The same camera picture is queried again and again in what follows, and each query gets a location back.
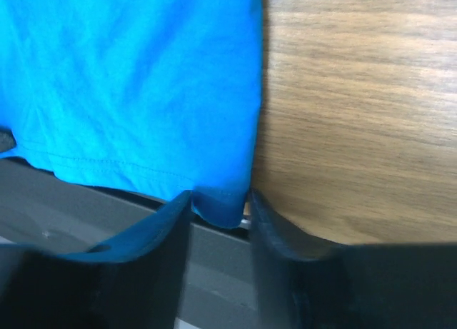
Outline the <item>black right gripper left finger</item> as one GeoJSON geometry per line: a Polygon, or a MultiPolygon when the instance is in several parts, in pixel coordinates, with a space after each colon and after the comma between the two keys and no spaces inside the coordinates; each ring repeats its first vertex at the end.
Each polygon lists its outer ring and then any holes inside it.
{"type": "Polygon", "coordinates": [[[90,250],[1,246],[3,328],[173,328],[191,234],[191,193],[90,250]]]}

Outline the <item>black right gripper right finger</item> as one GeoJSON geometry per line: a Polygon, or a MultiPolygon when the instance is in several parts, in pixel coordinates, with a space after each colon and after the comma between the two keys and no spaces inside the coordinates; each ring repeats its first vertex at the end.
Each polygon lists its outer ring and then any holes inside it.
{"type": "Polygon", "coordinates": [[[454,328],[456,244],[344,245],[249,195],[261,328],[454,328]]]}

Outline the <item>blue t shirt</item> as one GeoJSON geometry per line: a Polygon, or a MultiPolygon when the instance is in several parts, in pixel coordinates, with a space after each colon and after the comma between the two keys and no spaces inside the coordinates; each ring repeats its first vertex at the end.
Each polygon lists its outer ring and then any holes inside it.
{"type": "Polygon", "coordinates": [[[237,227],[261,109],[262,0],[1,0],[1,126],[57,178],[193,192],[237,227]]]}

